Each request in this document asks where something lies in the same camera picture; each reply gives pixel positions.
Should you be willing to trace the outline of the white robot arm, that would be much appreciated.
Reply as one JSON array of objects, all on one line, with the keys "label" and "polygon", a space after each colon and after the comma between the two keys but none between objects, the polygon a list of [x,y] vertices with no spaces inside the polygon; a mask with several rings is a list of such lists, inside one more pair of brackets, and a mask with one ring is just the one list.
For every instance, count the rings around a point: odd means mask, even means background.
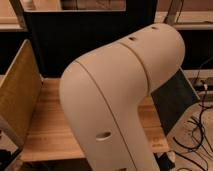
[{"label": "white robot arm", "polygon": [[93,171],[160,171],[138,116],[142,99],[180,69],[185,45],[152,24],[75,59],[60,80],[60,103]]}]

